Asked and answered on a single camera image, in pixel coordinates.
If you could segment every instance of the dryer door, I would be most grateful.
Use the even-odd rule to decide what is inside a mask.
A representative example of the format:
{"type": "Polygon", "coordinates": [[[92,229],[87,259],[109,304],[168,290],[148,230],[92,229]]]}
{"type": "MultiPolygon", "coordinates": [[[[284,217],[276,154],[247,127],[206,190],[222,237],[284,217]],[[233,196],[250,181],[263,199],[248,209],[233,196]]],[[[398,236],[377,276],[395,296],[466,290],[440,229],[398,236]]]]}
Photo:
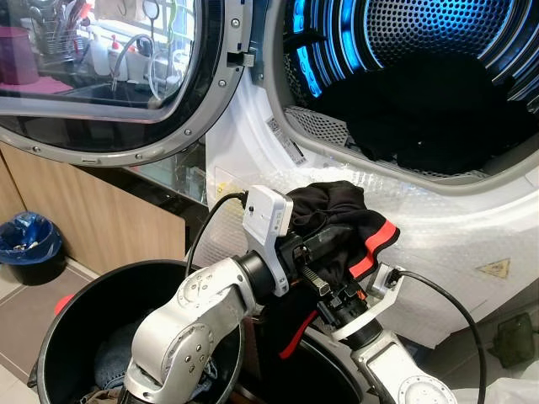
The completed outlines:
{"type": "Polygon", "coordinates": [[[252,8],[253,0],[7,2],[0,141],[109,167],[185,149],[236,90],[252,8]]]}

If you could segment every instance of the robotic arm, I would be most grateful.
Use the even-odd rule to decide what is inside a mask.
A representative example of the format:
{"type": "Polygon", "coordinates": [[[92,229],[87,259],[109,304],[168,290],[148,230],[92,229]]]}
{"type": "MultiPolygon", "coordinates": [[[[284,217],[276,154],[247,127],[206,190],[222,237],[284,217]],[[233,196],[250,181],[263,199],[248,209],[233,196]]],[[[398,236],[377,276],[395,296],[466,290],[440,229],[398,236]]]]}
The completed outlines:
{"type": "Polygon", "coordinates": [[[305,264],[306,258],[333,246],[331,229],[309,240],[293,237],[276,248],[277,239],[286,236],[292,207],[288,197],[266,187],[249,190],[243,217],[249,253],[191,274],[171,301],[144,320],[125,375],[130,398],[120,402],[188,402],[218,343],[253,314],[256,302],[282,296],[289,284],[303,279],[320,295],[323,319],[337,328],[334,340],[352,348],[352,359],[383,402],[456,403],[451,391],[420,370],[397,337],[376,320],[396,300],[402,284],[402,279],[387,284],[393,268],[382,264],[372,275],[368,291],[379,301],[369,308],[358,296],[357,282],[331,290],[305,264]]]}

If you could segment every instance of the laundry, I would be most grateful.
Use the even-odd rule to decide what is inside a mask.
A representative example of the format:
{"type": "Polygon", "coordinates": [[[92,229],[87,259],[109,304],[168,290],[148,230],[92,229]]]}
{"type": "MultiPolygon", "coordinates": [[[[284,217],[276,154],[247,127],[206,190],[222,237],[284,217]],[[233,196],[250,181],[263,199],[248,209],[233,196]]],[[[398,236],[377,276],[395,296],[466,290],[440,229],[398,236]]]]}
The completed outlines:
{"type": "Polygon", "coordinates": [[[77,404],[116,404],[120,395],[120,388],[92,391],[84,396],[77,404]]]}
{"type": "MultiPolygon", "coordinates": [[[[377,254],[391,246],[400,234],[384,216],[368,210],[363,189],[347,181],[312,183],[291,191],[294,201],[291,231],[304,239],[326,226],[346,224],[354,229],[339,248],[319,259],[310,269],[337,286],[344,277],[362,279],[378,266],[377,254]]],[[[303,283],[274,299],[263,312],[265,341],[281,359],[290,357],[307,326],[316,318],[318,296],[303,283]]]]}
{"type": "Polygon", "coordinates": [[[101,390],[124,384],[125,372],[131,360],[131,343],[143,318],[114,331],[98,349],[94,361],[95,383],[101,390]]]}
{"type": "Polygon", "coordinates": [[[537,130],[524,101],[507,101],[513,77],[494,86],[466,55],[413,54],[394,66],[335,82],[312,109],[344,120],[371,160],[455,174],[480,169],[492,156],[537,130]]]}
{"type": "MultiPolygon", "coordinates": [[[[136,322],[118,328],[99,346],[98,352],[95,355],[93,372],[95,383],[101,391],[111,391],[121,388],[124,385],[125,372],[131,361],[133,338],[144,318],[146,316],[136,322]]],[[[193,391],[191,399],[197,397],[202,392],[208,391],[217,379],[217,376],[218,370],[215,360],[210,358],[204,368],[204,373],[200,377],[199,384],[193,391]]],[[[101,401],[96,401],[94,404],[101,404],[101,401]]]]}

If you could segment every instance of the wooden cabinet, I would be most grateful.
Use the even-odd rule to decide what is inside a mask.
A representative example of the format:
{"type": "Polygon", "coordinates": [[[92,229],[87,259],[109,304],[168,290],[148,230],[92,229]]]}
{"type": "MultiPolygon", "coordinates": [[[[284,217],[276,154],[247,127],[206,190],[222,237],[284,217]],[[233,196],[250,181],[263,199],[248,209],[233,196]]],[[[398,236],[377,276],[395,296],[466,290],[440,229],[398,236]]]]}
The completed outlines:
{"type": "Polygon", "coordinates": [[[0,223],[8,221],[23,210],[23,200],[0,153],[0,223]]]}
{"type": "Polygon", "coordinates": [[[184,257],[182,218],[69,164],[0,149],[26,208],[56,223],[67,254],[94,272],[184,257]]]}

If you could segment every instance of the faucet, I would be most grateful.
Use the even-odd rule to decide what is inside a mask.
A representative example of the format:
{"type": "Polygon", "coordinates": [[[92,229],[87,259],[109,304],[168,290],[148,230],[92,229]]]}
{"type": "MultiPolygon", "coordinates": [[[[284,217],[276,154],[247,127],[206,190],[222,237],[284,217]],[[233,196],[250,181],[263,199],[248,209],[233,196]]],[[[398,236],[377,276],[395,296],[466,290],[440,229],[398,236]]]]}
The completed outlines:
{"type": "Polygon", "coordinates": [[[120,54],[118,55],[118,59],[116,59],[116,66],[115,66],[115,70],[113,72],[113,77],[112,77],[112,93],[114,93],[116,91],[116,87],[118,87],[118,75],[120,74],[120,64],[121,64],[121,61],[124,59],[125,57],[125,53],[129,50],[129,47],[131,45],[133,45],[133,43],[136,41],[136,40],[140,40],[140,39],[146,39],[146,40],[149,40],[150,41],[150,56],[153,55],[153,52],[155,51],[155,44],[153,43],[153,39],[149,36],[149,35],[146,35],[146,34],[138,34],[138,35],[135,35],[133,36],[130,40],[127,41],[127,43],[124,45],[124,49],[121,50],[120,54]]]}

